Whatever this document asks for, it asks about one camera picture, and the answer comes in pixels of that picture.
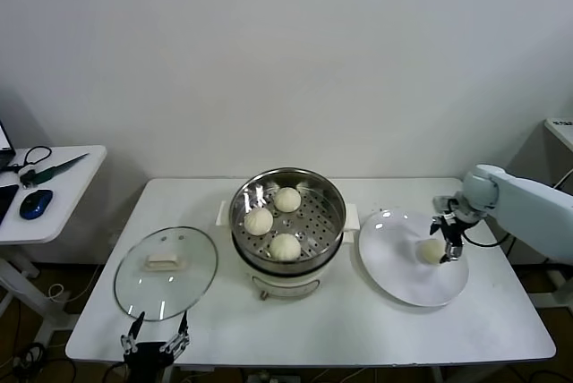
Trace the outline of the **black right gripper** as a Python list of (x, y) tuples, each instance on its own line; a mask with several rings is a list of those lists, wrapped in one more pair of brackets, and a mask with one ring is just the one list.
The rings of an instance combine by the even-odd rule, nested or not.
[(445, 243), (445, 251), (439, 260), (440, 264), (460, 259), (463, 251), (463, 238), (464, 227), (459, 224), (458, 219), (453, 214), (446, 214), (442, 216), (434, 216), (430, 227), (430, 235), (436, 234), (439, 230), (442, 231)]

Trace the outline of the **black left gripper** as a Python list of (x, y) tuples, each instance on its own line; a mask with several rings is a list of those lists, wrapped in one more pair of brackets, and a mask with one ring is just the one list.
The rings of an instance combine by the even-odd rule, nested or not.
[(124, 355), (124, 363), (128, 368), (127, 383), (157, 382), (160, 373), (174, 363), (174, 354), (181, 354), (191, 341), (187, 311), (184, 311), (177, 333), (164, 344), (162, 342), (136, 344), (144, 317), (145, 312), (142, 311), (130, 326), (128, 333), (120, 336), (121, 346), (127, 353)]

